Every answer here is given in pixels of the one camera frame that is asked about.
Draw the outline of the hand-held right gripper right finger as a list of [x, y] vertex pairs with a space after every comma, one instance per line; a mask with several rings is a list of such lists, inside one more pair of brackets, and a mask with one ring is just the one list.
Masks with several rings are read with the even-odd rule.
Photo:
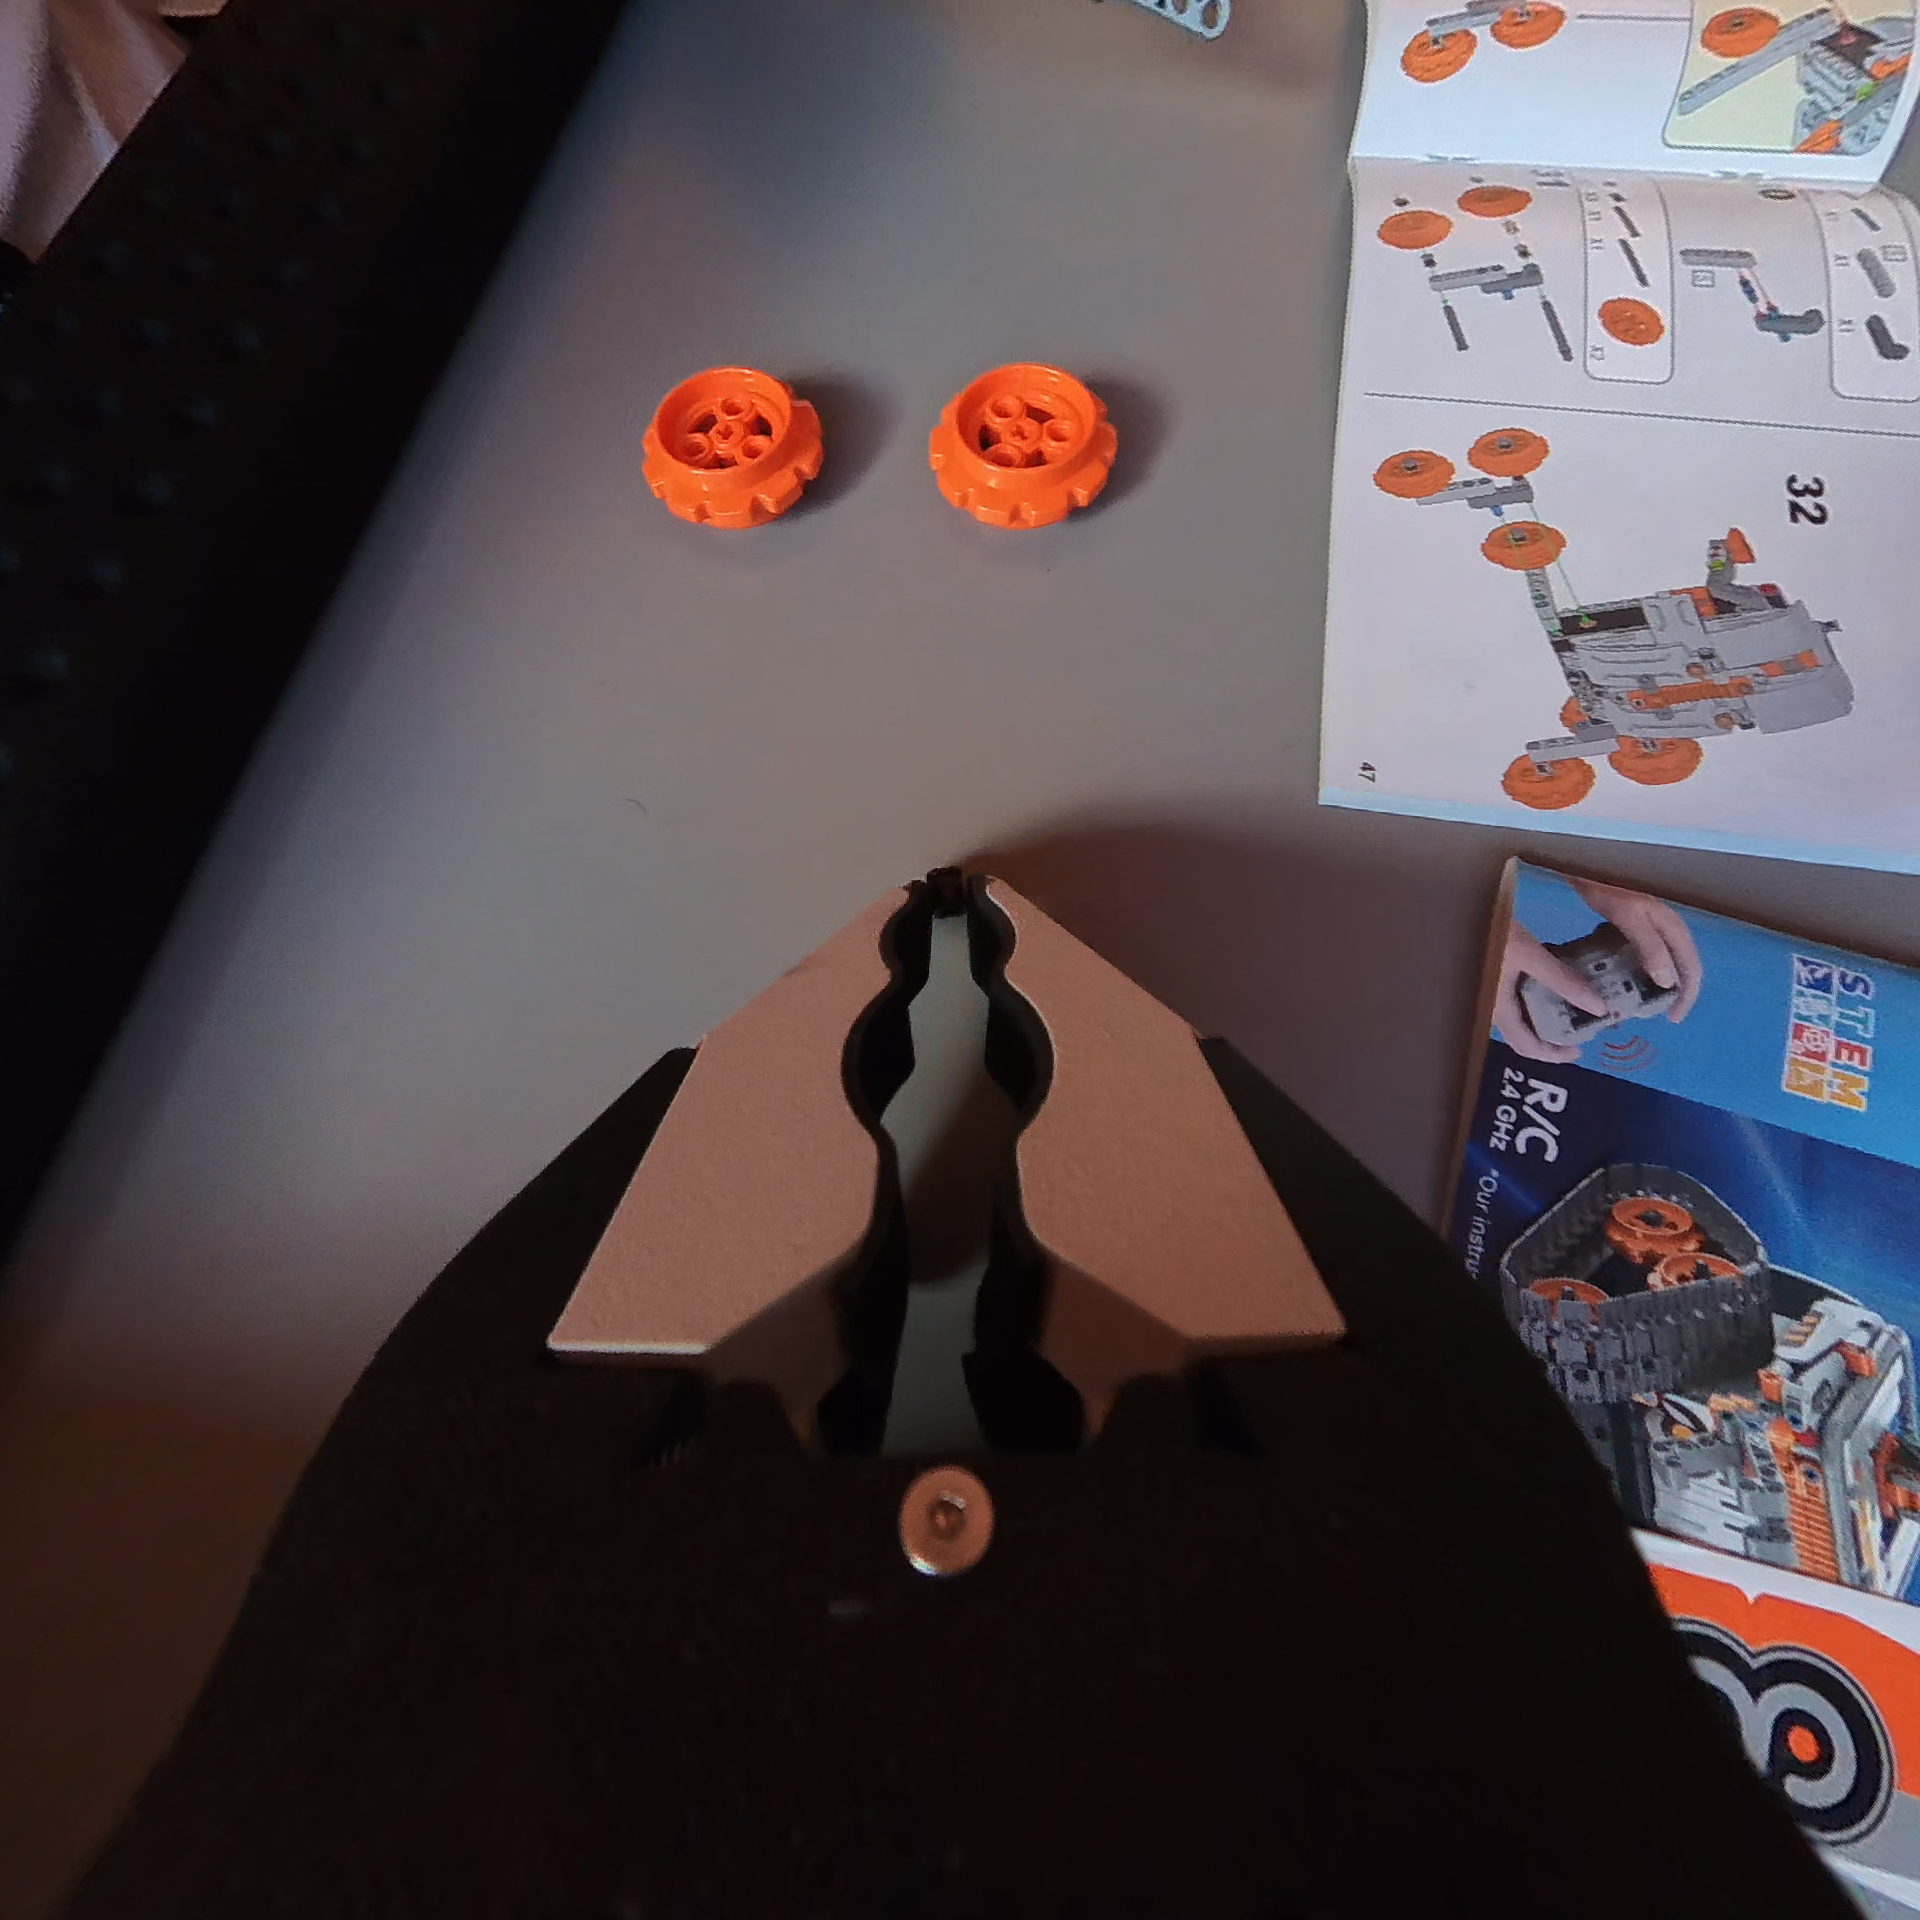
[[1142, 1376], [1342, 1338], [1188, 1022], [992, 877], [969, 937], [1021, 1119], [963, 1356], [986, 1441], [1082, 1441]]

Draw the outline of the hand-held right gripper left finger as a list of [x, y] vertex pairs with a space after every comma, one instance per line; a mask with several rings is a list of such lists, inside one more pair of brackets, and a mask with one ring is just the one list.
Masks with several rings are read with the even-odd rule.
[[560, 1356], [768, 1387], [805, 1438], [881, 1441], [906, 1309], [900, 1162], [936, 893], [887, 890], [711, 1027], [553, 1331]]

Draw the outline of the orange toy wheel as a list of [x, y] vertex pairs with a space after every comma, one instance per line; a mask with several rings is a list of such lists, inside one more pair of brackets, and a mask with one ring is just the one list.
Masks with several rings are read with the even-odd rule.
[[768, 373], [707, 369], [673, 388], [643, 432], [643, 478], [666, 509], [718, 531], [768, 525], [822, 466], [815, 407]]
[[1085, 508], [1108, 483], [1115, 427], [1064, 369], [1013, 361], [972, 378], [928, 432], [940, 495], [975, 521], [1035, 531]]

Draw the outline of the instruction booklet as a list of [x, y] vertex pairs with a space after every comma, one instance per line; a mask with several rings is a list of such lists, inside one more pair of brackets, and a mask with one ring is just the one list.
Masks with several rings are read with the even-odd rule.
[[1368, 4], [1318, 795], [1914, 872], [1916, 4]]

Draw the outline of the grey desk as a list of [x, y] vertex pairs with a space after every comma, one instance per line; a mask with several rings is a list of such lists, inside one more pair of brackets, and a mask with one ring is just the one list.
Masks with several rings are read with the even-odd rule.
[[[4, 1689], [191, 1693], [396, 1313], [661, 1047], [981, 858], [1418, 1205], [1517, 833], [1314, 801], [1355, 4], [635, 4], [18, 1247]], [[1108, 483], [951, 506], [1064, 369]], [[815, 407], [768, 525], [643, 432]]]

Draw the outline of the blue cover booklet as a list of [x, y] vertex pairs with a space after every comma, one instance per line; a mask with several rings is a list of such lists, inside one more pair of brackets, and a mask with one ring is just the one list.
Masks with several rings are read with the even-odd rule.
[[1918, 986], [1510, 861], [1450, 1237], [1632, 1523], [1916, 1602]]

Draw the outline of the white folded leaflet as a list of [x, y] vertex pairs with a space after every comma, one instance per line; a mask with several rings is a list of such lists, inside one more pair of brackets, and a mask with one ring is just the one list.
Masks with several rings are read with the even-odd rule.
[[1694, 1673], [1867, 1916], [1918, 1914], [1918, 1607], [1635, 1533]]

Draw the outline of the person's white shirt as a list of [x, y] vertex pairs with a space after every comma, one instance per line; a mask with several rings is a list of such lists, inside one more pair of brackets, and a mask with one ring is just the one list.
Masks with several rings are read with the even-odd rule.
[[154, 1], [2, 5], [2, 239], [38, 260], [182, 58]]

